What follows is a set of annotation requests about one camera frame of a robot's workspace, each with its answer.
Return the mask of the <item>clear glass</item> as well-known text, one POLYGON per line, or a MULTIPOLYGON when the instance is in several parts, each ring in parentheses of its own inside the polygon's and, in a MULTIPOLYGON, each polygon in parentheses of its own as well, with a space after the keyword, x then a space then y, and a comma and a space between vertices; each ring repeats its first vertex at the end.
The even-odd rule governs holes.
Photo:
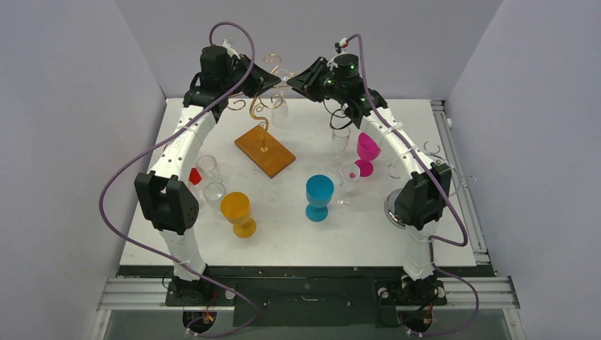
POLYGON ((196 160, 196 169, 201 175, 201 182, 222 183, 223 177, 216 161, 216 158, 211 155, 203 155, 196 160))
POLYGON ((287 81, 294 76, 293 72, 285 69, 279 69, 275 75, 280 76, 281 83, 276 87, 274 94, 273 109, 271 110, 271 122, 278 128, 283 128, 288 122, 288 104, 284 97, 286 90, 289 88, 287 81))
POLYGON ((349 126, 344 124, 335 125, 332 129, 332 149, 334 154, 326 165, 326 170, 330 175, 336 176, 341 167, 341 156, 346 150, 351 130, 349 126))
POLYGON ((203 197, 208 206, 218 215, 222 215, 220 205, 226 195, 226 188, 220 182, 208 183, 203 189, 203 197))
POLYGON ((339 206, 347 207, 350 205, 352 196, 357 187, 360 178, 360 168, 353 162, 341 164, 337 172, 338 196, 336 203, 339 206))

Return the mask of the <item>yellow plastic wine glass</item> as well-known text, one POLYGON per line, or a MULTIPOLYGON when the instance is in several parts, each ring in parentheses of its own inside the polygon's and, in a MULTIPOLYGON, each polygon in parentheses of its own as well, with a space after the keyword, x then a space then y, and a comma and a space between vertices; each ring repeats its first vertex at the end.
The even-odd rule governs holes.
POLYGON ((251 237, 257 230, 257 224, 251 216, 249 198, 242 192, 225 195, 220 204, 224 218, 232 224, 234 234, 239 238, 251 237))

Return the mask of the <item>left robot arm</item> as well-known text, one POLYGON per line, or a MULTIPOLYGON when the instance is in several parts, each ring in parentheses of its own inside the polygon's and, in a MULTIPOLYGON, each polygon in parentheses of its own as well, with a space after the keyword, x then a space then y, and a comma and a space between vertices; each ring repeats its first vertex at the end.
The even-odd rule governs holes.
POLYGON ((166 144, 149 172, 139 173, 134 181, 144 218, 161 234, 174 258, 169 293, 195 305, 213 298, 214 285, 200 278, 201 274, 208 275, 208 269, 193 229, 200 208, 189 188, 189 175, 229 97, 238 93, 261 95, 281 81, 253 65, 248 56, 216 45, 203 48, 200 67, 184 95, 175 129, 178 137, 166 144))

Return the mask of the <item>aluminium rail right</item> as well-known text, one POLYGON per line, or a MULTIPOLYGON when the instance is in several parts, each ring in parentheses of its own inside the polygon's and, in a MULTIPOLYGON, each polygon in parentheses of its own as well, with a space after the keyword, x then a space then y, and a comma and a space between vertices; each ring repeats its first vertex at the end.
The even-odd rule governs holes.
POLYGON ((476 288, 480 301, 480 308, 492 310, 518 310, 519 300, 511 277, 501 276, 492 265, 484 233, 475 209, 472 193, 476 188, 474 177, 465 173, 451 136, 451 123, 445 113, 444 102, 431 100, 430 105, 434 120, 440 136, 442 150, 438 153, 455 168, 454 182, 456 193, 464 219, 475 266, 451 266, 444 270, 465 278, 476 288))

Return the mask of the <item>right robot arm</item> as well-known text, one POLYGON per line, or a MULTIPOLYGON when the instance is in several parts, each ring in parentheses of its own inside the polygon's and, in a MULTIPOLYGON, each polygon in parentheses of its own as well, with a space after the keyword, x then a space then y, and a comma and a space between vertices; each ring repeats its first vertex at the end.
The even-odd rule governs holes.
POLYGON ((451 184, 451 169, 431 160, 408 137, 379 92, 366 86, 359 72, 359 57, 340 54, 318 58, 309 68, 287 80, 293 91, 313 102, 334 100, 343 113, 368 135, 391 162, 401 188, 386 198, 390 221, 405 230, 401 296, 418 302, 428 292, 425 278, 434 273, 430 246, 443 215, 451 184))

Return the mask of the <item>blue plastic wine glass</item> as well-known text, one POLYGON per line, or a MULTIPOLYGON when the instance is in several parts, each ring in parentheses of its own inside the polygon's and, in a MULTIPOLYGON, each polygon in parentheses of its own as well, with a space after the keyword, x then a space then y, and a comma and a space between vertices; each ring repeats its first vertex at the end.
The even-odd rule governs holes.
POLYGON ((332 180, 322 174, 311 176, 305 185, 308 205, 305 208, 306 217, 312 222, 322 222, 328 216, 328 205, 334 193, 332 180))

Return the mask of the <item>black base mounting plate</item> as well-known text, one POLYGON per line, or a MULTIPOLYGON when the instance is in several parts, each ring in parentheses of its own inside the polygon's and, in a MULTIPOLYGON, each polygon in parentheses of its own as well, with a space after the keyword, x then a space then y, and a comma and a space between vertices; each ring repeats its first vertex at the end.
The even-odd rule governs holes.
POLYGON ((447 303, 437 275, 412 280, 401 267, 212 267, 215 280, 187 284, 162 276, 165 304, 185 307, 183 322, 207 330, 227 307, 232 325, 254 327, 396 327, 398 317, 429 324, 432 307, 447 303))

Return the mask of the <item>pink plastic wine glass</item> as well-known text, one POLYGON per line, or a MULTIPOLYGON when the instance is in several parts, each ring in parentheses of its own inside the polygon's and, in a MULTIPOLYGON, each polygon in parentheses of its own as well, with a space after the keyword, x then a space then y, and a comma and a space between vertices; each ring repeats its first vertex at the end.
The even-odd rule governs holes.
POLYGON ((354 163, 359 168, 359 175, 361 177, 369 177, 374 170, 372 162, 381 153, 380 147, 365 132, 361 132, 357 139, 356 153, 358 159, 354 163))

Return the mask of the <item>red plastic wine glass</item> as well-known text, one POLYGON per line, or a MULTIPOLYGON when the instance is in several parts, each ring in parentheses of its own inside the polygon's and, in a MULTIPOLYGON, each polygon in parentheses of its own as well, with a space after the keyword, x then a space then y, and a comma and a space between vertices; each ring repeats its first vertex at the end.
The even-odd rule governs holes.
POLYGON ((189 182, 193 185, 196 186, 198 185, 200 182, 202 181, 202 177, 200 175, 200 173, 198 172, 198 170, 193 167, 190 170, 190 174, 189 174, 189 182))

